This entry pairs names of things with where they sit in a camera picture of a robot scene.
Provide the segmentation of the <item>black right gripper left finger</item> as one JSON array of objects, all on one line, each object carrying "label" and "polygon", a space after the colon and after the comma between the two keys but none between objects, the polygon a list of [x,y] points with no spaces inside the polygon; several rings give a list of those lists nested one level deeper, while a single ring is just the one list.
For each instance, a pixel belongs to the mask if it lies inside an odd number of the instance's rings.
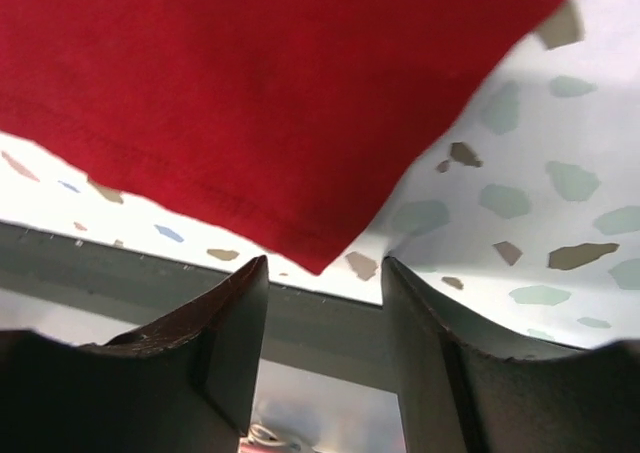
[{"label": "black right gripper left finger", "polygon": [[1,335],[5,452],[234,452],[249,430],[268,304],[257,257],[109,342]]}]

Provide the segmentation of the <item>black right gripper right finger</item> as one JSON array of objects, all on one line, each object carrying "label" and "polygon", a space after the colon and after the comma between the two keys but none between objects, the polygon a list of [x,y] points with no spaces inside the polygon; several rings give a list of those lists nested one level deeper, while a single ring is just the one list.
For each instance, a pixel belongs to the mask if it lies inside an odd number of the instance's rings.
[{"label": "black right gripper right finger", "polygon": [[383,313],[410,452],[635,452],[639,344],[583,350],[502,327],[393,257]]}]

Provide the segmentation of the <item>red t shirt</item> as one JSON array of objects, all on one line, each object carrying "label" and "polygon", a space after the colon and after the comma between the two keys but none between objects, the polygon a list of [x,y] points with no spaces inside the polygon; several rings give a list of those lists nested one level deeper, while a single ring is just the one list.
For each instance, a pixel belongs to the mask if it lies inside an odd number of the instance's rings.
[{"label": "red t shirt", "polygon": [[564,0],[1,0],[1,128],[322,272]]}]

